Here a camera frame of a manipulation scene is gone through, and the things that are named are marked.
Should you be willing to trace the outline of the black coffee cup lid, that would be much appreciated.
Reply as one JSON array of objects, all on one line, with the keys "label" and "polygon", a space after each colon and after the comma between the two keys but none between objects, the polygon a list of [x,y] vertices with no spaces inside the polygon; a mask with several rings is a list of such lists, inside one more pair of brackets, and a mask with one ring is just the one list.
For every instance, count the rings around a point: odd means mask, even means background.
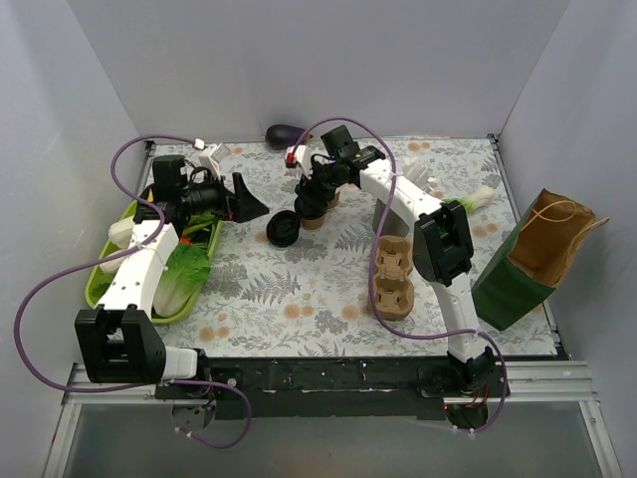
[{"label": "black coffee cup lid", "polygon": [[327,213],[328,201],[322,195],[298,194],[295,211],[302,219],[318,219]]}]

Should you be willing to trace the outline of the brown paper coffee cup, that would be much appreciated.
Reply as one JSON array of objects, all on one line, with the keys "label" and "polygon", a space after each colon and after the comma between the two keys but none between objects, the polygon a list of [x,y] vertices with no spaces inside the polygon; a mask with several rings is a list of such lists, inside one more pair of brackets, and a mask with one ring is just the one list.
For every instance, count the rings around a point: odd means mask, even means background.
[{"label": "brown paper coffee cup", "polygon": [[325,222],[325,214],[321,216],[300,215],[300,219],[301,219],[301,225],[304,229],[313,231],[313,230],[318,230],[322,228]]}]

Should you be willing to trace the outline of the brown cardboard cup carrier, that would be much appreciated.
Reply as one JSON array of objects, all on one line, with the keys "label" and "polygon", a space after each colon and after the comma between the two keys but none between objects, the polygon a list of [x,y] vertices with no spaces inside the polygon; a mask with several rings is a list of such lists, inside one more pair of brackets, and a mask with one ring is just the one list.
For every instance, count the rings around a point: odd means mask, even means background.
[{"label": "brown cardboard cup carrier", "polygon": [[411,241],[381,236],[371,268],[372,293],[368,294],[368,307],[374,301],[384,320],[404,320],[414,306],[414,286],[409,279],[413,268]]}]

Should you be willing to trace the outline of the dark green paper bag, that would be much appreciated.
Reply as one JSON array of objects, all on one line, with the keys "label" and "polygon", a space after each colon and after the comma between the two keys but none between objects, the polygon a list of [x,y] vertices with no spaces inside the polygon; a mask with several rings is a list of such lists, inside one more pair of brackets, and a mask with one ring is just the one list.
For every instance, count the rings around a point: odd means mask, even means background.
[{"label": "dark green paper bag", "polygon": [[509,257],[530,217],[531,207],[472,286],[478,317],[499,331],[512,326],[554,292],[554,288],[533,279]]}]

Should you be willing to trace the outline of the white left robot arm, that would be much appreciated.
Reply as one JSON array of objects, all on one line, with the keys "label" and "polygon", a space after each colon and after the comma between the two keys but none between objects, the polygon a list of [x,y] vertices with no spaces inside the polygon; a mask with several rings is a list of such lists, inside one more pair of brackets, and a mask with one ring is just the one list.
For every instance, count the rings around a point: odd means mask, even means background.
[{"label": "white left robot arm", "polygon": [[211,163],[201,163],[203,178],[186,172],[182,155],[164,155],[152,164],[153,181],[136,202],[130,243],[105,293],[91,310],[78,312],[75,330],[90,381],[157,383],[177,379],[192,398],[212,384],[198,364],[195,349],[168,347],[151,322],[152,303],[168,261],[194,215],[244,223],[268,214],[239,172],[233,186]]}]

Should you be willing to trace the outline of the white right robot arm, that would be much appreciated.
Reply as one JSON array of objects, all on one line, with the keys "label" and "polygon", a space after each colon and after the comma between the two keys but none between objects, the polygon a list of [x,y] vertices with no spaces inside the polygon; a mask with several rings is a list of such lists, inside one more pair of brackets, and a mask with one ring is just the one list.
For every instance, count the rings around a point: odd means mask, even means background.
[{"label": "white right robot arm", "polygon": [[302,219],[325,214],[340,187],[353,184],[381,201],[380,222],[389,214],[408,224],[413,235],[411,259],[433,288],[445,323],[450,381],[462,395],[482,389],[495,368],[496,347],[479,329],[469,273],[474,255],[464,206],[424,192],[399,173],[394,154],[383,139],[360,147],[347,129],[348,120],[321,136],[326,161],[317,161],[296,142],[286,151],[285,165],[300,168],[295,208]]}]

